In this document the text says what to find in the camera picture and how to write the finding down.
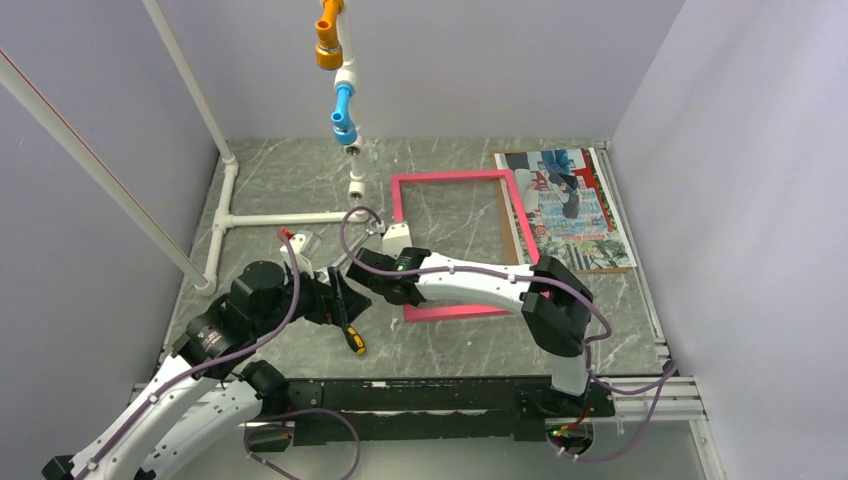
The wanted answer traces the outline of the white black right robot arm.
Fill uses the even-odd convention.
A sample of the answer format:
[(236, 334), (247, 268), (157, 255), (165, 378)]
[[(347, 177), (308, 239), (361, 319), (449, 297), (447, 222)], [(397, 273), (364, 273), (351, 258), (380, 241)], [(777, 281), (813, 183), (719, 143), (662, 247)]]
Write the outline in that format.
[(361, 248), (350, 258), (346, 276), (390, 304), (453, 301), (522, 317), (550, 357), (555, 409), (574, 415), (588, 404), (586, 330), (597, 309), (593, 295), (561, 261), (541, 256), (533, 264), (493, 265), (419, 247), (395, 256)]

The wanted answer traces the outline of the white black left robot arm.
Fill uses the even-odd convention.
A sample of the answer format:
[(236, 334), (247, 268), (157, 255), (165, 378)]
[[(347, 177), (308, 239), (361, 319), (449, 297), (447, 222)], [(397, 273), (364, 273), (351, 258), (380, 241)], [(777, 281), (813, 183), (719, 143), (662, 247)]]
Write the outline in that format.
[(318, 279), (270, 261), (249, 264), (189, 322), (145, 389), (87, 447), (55, 456), (46, 479), (170, 479), (238, 424), (275, 421), (307, 401), (269, 362), (262, 342), (298, 319), (338, 327), (355, 352), (353, 321), (372, 305), (336, 268)]

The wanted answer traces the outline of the pink wooden photo frame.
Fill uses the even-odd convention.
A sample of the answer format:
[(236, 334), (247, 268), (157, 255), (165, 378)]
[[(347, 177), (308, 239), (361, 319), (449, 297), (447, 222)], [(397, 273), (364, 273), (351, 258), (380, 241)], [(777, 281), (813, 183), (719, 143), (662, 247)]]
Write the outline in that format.
[[(405, 173), (391, 177), (392, 219), (396, 222), (404, 221), (402, 186), (405, 184), (424, 183), (457, 183), (468, 181), (500, 181), (506, 189), (509, 200), (506, 204), (512, 206), (513, 213), (517, 216), (520, 230), (523, 233), (528, 254), (533, 262), (537, 262), (540, 254), (533, 237), (533, 230), (526, 218), (524, 205), (521, 199), (517, 183), (511, 170), (469, 170), (429, 173)], [(503, 316), (507, 311), (492, 306), (463, 304), (456, 306), (444, 306), (418, 309), (412, 306), (403, 307), (403, 319), (406, 323), (432, 323), (438, 321), (462, 320), (468, 318), (480, 318), (486, 316)]]

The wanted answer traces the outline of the yellow black screwdriver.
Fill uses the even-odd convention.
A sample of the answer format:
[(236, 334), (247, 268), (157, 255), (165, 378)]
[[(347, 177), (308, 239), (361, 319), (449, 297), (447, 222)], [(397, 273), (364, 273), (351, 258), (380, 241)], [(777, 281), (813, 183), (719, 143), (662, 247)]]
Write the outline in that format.
[[(330, 287), (333, 291), (334, 291), (335, 285), (339, 281), (345, 281), (342, 273), (339, 272), (339, 271), (336, 271), (335, 269), (329, 270), (329, 280), (330, 280)], [(342, 331), (342, 333), (345, 337), (345, 341), (347, 342), (347, 345), (349, 346), (349, 348), (355, 354), (363, 355), (366, 352), (365, 342), (362, 339), (361, 335), (358, 333), (358, 331), (353, 327), (353, 324), (351, 326), (347, 327), (347, 328), (340, 328), (340, 329), (341, 329), (341, 331)]]

